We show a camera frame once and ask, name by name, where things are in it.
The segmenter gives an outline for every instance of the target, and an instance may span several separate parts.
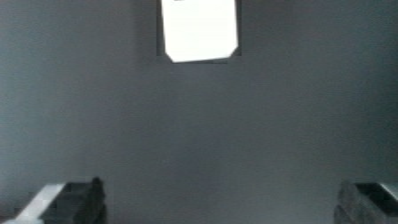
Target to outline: light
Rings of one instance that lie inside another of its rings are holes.
[[[235,0],[161,0],[172,62],[225,59],[237,47]]]

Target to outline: gray wall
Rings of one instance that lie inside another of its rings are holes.
[[[243,0],[227,64],[156,56],[154,9],[0,1],[0,214],[99,175],[111,224],[330,224],[398,181],[398,1]]]

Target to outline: gray surface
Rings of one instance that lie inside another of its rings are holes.
[[[0,1],[0,213],[97,175],[108,223],[331,223],[398,179],[398,1],[243,1],[218,65],[156,57],[154,3]]]
[[[340,206],[335,206],[333,208],[333,224],[356,224],[351,221]]]

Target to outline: black object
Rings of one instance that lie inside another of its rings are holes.
[[[44,224],[106,223],[102,181],[67,183],[38,217]]]

